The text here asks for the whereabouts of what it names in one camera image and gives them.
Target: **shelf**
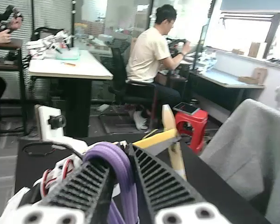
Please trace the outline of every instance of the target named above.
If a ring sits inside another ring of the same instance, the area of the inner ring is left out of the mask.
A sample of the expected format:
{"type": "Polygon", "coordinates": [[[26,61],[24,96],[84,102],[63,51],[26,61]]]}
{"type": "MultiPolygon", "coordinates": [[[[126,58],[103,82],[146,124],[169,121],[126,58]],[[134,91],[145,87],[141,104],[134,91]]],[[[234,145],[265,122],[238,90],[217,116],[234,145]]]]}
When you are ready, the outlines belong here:
{"type": "Polygon", "coordinates": [[[3,50],[13,50],[19,49],[22,47],[22,40],[20,39],[12,39],[10,43],[0,44],[0,49],[3,50]]]}
{"type": "Polygon", "coordinates": [[[18,65],[10,65],[0,63],[0,71],[19,71],[20,68],[18,65]]]}

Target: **office chair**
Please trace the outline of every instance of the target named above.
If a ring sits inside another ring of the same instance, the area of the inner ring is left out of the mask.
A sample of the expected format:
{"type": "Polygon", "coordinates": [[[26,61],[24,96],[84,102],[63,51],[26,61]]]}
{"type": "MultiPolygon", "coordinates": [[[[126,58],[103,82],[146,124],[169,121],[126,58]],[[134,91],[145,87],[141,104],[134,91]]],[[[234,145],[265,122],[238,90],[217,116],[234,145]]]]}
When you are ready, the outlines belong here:
{"type": "MultiPolygon", "coordinates": [[[[123,57],[121,55],[119,48],[111,48],[113,60],[114,60],[114,73],[113,73],[113,85],[108,87],[108,91],[110,93],[115,94],[115,103],[118,105],[123,104],[152,104],[152,113],[151,113],[151,119],[149,123],[149,130],[152,130],[153,128],[153,122],[154,122],[154,116],[155,116],[155,106],[156,106],[156,86],[154,83],[144,83],[144,82],[137,82],[132,80],[127,80],[127,73],[126,73],[126,67],[124,64],[123,57]],[[149,91],[154,91],[154,98],[153,99],[147,99],[147,98],[139,98],[134,97],[131,95],[126,94],[126,88],[128,85],[140,85],[143,87],[146,87],[149,91]]],[[[99,115],[99,119],[101,120],[103,127],[105,129],[106,133],[110,133],[107,131],[107,127],[105,123],[102,121],[102,116],[129,116],[127,113],[125,114],[118,114],[118,113],[104,113],[99,115]]]]}

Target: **person's hand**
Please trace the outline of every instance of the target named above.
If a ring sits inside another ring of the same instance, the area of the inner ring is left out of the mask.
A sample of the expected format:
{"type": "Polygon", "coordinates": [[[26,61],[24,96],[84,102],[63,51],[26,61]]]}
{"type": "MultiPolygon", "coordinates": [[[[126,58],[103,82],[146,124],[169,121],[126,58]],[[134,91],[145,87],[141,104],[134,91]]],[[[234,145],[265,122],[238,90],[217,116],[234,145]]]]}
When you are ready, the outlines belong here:
{"type": "Polygon", "coordinates": [[[186,55],[187,53],[190,52],[190,50],[191,50],[190,43],[191,43],[190,41],[187,41],[187,42],[184,43],[184,45],[182,47],[182,53],[184,55],[186,55]]]}
{"type": "Polygon", "coordinates": [[[6,29],[0,32],[0,43],[9,43],[11,41],[11,35],[8,33],[9,31],[9,29],[6,29]]]}

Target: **gray fabric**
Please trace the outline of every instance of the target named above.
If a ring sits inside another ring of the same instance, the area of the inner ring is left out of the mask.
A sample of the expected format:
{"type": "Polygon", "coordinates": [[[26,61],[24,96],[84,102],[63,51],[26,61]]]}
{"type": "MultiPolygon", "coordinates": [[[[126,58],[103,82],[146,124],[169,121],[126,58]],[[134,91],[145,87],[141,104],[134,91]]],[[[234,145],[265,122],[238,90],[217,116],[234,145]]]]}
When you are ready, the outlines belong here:
{"type": "Polygon", "coordinates": [[[280,224],[280,112],[244,101],[200,156],[247,200],[269,192],[266,218],[280,224]]]}

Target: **person's arm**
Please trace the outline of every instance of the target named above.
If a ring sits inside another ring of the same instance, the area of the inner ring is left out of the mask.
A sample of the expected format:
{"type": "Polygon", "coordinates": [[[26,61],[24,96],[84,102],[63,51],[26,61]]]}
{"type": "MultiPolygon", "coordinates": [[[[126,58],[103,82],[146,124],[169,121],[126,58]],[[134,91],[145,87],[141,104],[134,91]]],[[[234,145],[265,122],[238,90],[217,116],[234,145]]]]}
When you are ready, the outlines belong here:
{"type": "Polygon", "coordinates": [[[165,65],[167,69],[174,70],[176,69],[181,61],[183,60],[184,56],[190,51],[190,42],[186,42],[182,48],[180,54],[172,58],[171,56],[162,59],[162,63],[165,65]]]}
{"type": "Polygon", "coordinates": [[[8,32],[9,29],[0,32],[0,43],[9,43],[11,41],[11,35],[8,32]]]}

